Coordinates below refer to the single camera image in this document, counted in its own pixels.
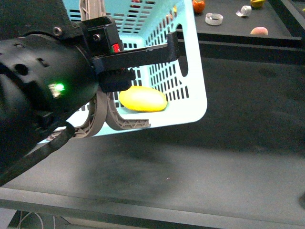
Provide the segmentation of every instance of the red led light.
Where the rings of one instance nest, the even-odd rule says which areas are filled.
[[[121,51],[119,44],[114,44],[112,47],[113,47],[114,52],[120,52]]]

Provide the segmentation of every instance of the yellow toy fruit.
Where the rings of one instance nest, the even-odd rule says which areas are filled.
[[[131,86],[119,95],[119,100],[126,108],[134,111],[157,112],[167,106],[163,93],[150,87]]]
[[[263,7],[266,0],[250,0],[250,4],[254,8],[261,8]]]

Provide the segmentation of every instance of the silver tape roll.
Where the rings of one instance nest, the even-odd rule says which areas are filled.
[[[238,17],[248,17],[252,12],[251,6],[243,6],[240,11],[236,12]]]
[[[205,16],[205,22],[209,25],[220,25],[223,22],[223,15],[218,13],[207,13]]]

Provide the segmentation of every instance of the black cable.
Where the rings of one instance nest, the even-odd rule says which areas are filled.
[[[66,129],[64,129],[55,139],[31,154],[24,156],[16,164],[4,171],[0,176],[0,187],[32,168],[37,163],[47,158],[51,153],[63,147],[75,134],[75,129],[70,123],[64,122],[63,126],[66,126]]]

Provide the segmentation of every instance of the light blue basket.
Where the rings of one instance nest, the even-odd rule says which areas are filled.
[[[71,21],[80,21],[79,0],[63,0]],[[206,111],[207,100],[199,45],[190,0],[105,0],[107,15],[116,21],[120,38],[126,50],[166,43],[166,34],[183,27],[188,74],[182,76],[179,62],[154,64],[134,68],[133,85],[155,88],[168,100],[162,112],[138,113],[123,107],[115,93],[118,112],[125,119],[149,119],[151,127],[195,122]],[[88,105],[83,106],[68,121],[81,126],[88,115]],[[104,124],[97,135],[120,133]]]

